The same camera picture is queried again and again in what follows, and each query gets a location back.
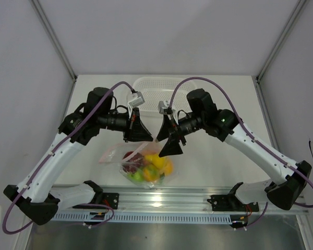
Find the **yellow lemon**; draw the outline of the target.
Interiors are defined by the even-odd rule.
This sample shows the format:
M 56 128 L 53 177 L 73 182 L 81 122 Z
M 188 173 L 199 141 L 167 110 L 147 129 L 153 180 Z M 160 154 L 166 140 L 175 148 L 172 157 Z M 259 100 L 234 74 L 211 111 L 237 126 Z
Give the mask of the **yellow lemon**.
M 156 166 L 158 169 L 162 169 L 165 165 L 165 158 L 159 157 L 158 154 L 146 154 L 144 155 L 144 159 Z

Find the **orange yellow fruit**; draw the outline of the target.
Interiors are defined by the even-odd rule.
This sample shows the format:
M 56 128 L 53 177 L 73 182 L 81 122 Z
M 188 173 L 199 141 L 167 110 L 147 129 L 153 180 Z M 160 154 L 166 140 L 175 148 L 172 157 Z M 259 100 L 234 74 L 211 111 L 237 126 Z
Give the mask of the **orange yellow fruit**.
M 174 171 L 174 166 L 173 166 L 173 162 L 168 159 L 165 163 L 164 163 L 164 166 L 163 166 L 163 169 L 162 169 L 162 173 L 165 175 L 165 176 L 169 176 L 173 173 Z

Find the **clear zip top bag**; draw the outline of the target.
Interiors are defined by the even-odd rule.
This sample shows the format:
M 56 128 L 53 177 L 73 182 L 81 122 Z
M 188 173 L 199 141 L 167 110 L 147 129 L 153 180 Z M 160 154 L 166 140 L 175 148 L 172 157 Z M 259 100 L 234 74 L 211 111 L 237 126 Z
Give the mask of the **clear zip top bag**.
M 169 157 L 159 157 L 158 142 L 120 143 L 110 147 L 99 163 L 117 167 L 119 172 L 136 186 L 156 188 L 175 177 L 175 167 Z

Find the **dark red apple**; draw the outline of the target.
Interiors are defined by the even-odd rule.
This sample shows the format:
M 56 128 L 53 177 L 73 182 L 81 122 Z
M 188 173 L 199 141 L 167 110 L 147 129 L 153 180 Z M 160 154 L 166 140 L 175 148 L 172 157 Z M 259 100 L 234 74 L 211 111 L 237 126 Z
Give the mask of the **dark red apple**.
M 133 155 L 133 151 L 128 151 L 124 156 L 123 159 L 131 156 L 127 161 L 122 163 L 122 170 L 125 173 L 133 173 L 139 169 L 142 169 L 145 166 L 145 159 L 142 154 L 136 153 Z

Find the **yellow mango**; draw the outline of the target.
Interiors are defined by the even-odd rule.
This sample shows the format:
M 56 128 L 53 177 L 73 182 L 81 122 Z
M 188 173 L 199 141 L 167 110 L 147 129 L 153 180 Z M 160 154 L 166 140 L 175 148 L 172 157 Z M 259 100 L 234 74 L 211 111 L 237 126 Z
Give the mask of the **yellow mango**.
M 142 173 L 144 180 L 147 182 L 155 182 L 164 177 L 164 173 L 153 164 L 144 166 Z

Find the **green apple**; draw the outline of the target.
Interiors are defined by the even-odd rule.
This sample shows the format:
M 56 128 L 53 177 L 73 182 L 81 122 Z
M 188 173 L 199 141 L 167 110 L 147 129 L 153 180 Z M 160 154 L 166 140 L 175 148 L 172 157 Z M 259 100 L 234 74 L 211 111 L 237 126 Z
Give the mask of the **green apple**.
M 138 182 L 138 183 L 144 181 L 144 177 L 143 177 L 141 170 L 137 170 L 136 172 L 129 173 L 127 175 L 127 177 L 129 180 L 134 181 L 134 182 Z

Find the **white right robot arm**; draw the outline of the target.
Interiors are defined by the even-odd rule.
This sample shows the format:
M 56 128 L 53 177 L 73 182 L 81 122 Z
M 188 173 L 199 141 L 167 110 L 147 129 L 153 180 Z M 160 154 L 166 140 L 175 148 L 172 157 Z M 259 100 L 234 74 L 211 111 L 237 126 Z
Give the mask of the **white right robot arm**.
M 269 180 L 256 183 L 237 183 L 228 193 L 228 205 L 240 210 L 254 202 L 270 202 L 282 210 L 290 210 L 305 188 L 311 172 L 306 161 L 296 162 L 278 152 L 240 123 L 235 112 L 217 109 L 210 94 L 196 89 L 187 94 L 191 111 L 178 119 L 168 101 L 160 101 L 159 113 L 163 123 L 157 141 L 167 140 L 159 157 L 181 155 L 185 137 L 203 129 L 209 136 L 239 150 L 268 176 Z

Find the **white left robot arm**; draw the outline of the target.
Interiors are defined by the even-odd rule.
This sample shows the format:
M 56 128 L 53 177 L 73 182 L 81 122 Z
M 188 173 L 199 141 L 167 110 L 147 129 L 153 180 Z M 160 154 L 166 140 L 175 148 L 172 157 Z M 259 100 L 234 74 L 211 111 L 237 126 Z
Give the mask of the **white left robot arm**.
M 41 226 L 66 208 L 98 208 L 104 202 L 103 189 L 93 181 L 71 188 L 55 189 L 53 184 L 71 160 L 101 130 L 118 131 L 125 142 L 151 142 L 153 137 L 140 120 L 143 95 L 130 90 L 125 112 L 112 108 L 113 89 L 96 87 L 87 100 L 67 115 L 38 165 L 19 184 L 8 185 L 3 193 L 32 222 Z

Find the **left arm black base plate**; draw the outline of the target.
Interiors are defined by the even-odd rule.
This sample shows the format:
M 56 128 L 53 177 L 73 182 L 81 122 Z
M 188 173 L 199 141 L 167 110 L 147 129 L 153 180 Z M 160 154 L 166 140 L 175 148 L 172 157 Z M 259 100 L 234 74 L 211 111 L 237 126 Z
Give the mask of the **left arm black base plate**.
M 119 193 L 97 194 L 93 203 L 106 205 L 116 210 L 119 204 Z

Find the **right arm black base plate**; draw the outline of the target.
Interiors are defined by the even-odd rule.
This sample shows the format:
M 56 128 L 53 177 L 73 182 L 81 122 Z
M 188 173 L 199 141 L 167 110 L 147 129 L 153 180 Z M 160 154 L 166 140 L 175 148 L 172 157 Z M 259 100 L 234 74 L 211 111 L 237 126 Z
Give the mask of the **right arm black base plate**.
M 243 204 L 234 195 L 211 195 L 207 199 L 213 211 L 231 212 L 258 212 L 259 205 L 256 203 Z

